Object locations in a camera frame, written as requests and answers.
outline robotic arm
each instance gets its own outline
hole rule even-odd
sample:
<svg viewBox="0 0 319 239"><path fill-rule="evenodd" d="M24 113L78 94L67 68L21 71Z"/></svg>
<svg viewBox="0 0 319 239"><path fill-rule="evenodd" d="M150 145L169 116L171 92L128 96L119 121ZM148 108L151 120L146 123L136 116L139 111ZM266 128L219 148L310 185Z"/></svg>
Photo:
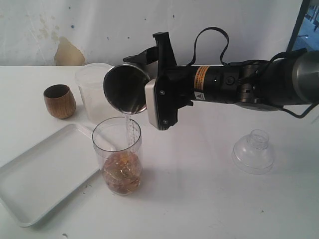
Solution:
<svg viewBox="0 0 319 239"><path fill-rule="evenodd" d="M223 34L227 45L220 56L221 66L193 65L196 43L201 33L216 30ZM149 121L159 130L177 123L177 111L192 106L192 101L236 104L257 111L286 111L303 118L319 104L319 51L301 49L282 52L270 61L249 60L225 63L222 58L228 47L227 33L218 27L201 32L194 44L194 57L186 66L178 66L168 32L156 33L157 46L125 62L150 64L158 61L158 76L145 86ZM297 115L285 105L311 106Z"/></svg>

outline white tabletop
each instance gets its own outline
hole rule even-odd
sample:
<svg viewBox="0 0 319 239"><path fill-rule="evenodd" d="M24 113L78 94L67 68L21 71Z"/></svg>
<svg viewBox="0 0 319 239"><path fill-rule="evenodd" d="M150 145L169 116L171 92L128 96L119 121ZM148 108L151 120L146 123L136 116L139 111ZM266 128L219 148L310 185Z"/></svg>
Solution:
<svg viewBox="0 0 319 239"><path fill-rule="evenodd" d="M0 67L0 166L69 123L94 128L74 73L79 67ZM49 115L43 91L70 86L74 116ZM291 107L298 112L305 106ZM127 197L94 175L38 225L20 228L0 205L1 239L314 239L319 235L319 114L255 112L195 103L157 131L142 113L143 183ZM263 129L275 147L273 169L251 175L231 160L234 143Z"/></svg>

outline brown liquid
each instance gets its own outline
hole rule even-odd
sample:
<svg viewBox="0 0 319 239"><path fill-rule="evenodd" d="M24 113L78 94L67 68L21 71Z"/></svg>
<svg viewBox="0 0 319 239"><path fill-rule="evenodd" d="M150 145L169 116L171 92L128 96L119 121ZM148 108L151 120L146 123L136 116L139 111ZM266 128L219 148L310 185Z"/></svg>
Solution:
<svg viewBox="0 0 319 239"><path fill-rule="evenodd" d="M104 163L102 174L113 192L127 195L140 185L142 166L136 154L116 152Z"/></svg>

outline warning label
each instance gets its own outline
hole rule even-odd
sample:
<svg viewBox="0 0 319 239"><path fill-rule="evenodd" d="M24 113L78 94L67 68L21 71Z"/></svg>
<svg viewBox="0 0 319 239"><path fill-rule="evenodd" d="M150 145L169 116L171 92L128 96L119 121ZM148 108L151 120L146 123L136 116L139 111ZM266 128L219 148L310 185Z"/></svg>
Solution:
<svg viewBox="0 0 319 239"><path fill-rule="evenodd" d="M203 93L203 92L197 92L197 91L195 91L194 93L195 93L195 98L196 98L197 100L202 100L202 101L205 100L205 96L204 96L204 93Z"/></svg>
<svg viewBox="0 0 319 239"><path fill-rule="evenodd" d="M209 66L201 66L198 68L196 75L195 75L195 80L194 80L194 88L195 90L204 90L204 79L206 72L208 70Z"/></svg>

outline white tray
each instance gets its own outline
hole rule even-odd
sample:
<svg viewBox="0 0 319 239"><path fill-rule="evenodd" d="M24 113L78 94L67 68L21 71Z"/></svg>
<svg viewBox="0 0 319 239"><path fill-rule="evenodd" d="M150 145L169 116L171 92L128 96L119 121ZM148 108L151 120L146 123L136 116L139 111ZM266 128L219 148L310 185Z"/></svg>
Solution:
<svg viewBox="0 0 319 239"><path fill-rule="evenodd" d="M0 168L1 203L29 227L98 169L91 131L69 124Z"/></svg>

